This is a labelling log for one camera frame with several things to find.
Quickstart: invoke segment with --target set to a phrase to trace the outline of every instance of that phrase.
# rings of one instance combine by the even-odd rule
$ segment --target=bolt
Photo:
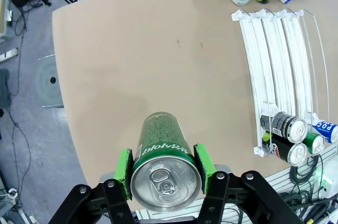
[[[249,174],[247,174],[247,179],[248,180],[252,180],[252,179],[254,179],[254,175],[253,174],[251,174],[251,173],[249,173]]]
[[[114,181],[111,181],[111,182],[108,183],[109,188],[113,187],[114,185],[115,185]]]
[[[84,194],[86,191],[87,191],[87,189],[85,187],[81,187],[80,188],[80,193],[81,194]]]
[[[218,179],[223,179],[223,178],[224,178],[224,174],[223,174],[223,173],[218,173],[218,174],[216,175],[216,177],[217,177]]]

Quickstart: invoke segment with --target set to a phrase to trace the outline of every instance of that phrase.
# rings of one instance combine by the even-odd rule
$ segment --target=table
[[[262,6],[307,9],[317,16],[329,84],[338,76],[335,0],[296,0]],[[123,148],[136,152],[143,120],[174,114],[192,147],[205,143],[214,163],[234,174],[268,176],[287,167],[255,156],[254,101],[248,62],[231,0],[84,0],[53,13],[53,36],[64,106],[77,155],[90,186],[115,169]],[[338,122],[336,89],[331,121]],[[131,203],[132,209],[140,206]]]

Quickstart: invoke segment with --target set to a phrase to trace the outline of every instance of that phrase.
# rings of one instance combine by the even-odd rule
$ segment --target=white power strip
[[[18,55],[18,48],[12,49],[0,55],[0,62]]]

